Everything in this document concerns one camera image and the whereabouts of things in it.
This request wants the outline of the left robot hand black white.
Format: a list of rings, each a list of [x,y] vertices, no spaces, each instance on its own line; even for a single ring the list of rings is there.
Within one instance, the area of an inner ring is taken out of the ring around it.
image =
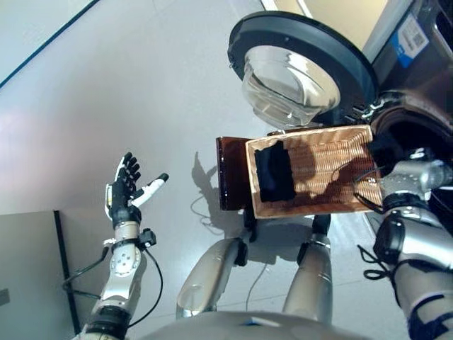
[[[127,152],[116,168],[113,182],[105,186],[104,210],[113,228],[126,222],[140,224],[142,213],[139,208],[169,180],[169,175],[162,173],[145,186],[138,187],[139,169],[137,158]]]

